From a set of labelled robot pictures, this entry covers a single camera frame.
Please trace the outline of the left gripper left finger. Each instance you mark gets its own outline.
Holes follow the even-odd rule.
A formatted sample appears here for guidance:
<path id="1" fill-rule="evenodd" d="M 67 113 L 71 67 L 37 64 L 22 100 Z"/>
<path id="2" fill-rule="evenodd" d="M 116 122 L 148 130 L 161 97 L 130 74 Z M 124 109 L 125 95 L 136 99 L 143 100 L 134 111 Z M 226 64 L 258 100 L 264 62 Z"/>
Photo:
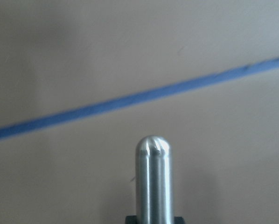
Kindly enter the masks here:
<path id="1" fill-rule="evenodd" d="M 125 224 L 137 224 L 137 216 L 136 215 L 126 216 Z"/>

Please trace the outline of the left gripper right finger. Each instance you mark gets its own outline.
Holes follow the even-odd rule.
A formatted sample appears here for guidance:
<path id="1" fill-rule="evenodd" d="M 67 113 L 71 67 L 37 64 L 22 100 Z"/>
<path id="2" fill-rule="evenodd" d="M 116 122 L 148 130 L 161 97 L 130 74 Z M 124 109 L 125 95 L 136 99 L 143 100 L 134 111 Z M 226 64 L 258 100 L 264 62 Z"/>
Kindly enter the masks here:
<path id="1" fill-rule="evenodd" d="M 185 224 L 183 217 L 174 217 L 174 224 Z"/>

